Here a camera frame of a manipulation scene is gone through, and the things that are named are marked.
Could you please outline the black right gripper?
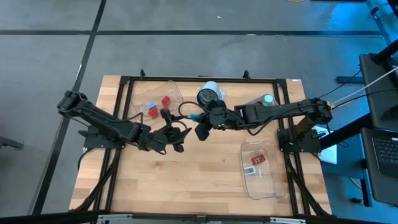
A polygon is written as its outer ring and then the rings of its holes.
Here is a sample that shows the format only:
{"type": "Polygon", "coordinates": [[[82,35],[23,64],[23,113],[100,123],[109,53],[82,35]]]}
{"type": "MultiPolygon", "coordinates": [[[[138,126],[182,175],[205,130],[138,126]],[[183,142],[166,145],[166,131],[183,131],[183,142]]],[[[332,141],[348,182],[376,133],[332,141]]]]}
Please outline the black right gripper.
{"type": "Polygon", "coordinates": [[[210,135],[211,129],[236,129],[238,119],[230,109],[226,107],[223,100],[211,100],[204,104],[208,110],[206,123],[198,123],[195,133],[200,141],[205,141],[210,135]]]}

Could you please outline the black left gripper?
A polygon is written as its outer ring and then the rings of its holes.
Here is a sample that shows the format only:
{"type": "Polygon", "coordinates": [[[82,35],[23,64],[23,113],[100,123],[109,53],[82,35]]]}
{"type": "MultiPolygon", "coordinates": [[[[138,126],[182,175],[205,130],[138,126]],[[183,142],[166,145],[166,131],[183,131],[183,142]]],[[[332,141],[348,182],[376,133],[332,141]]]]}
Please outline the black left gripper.
{"type": "Polygon", "coordinates": [[[165,127],[147,135],[146,149],[166,155],[166,146],[172,145],[174,151],[182,152],[182,141],[192,129],[185,128],[181,131],[180,128],[171,127],[172,118],[168,108],[162,108],[160,115],[165,121],[165,127]]]}

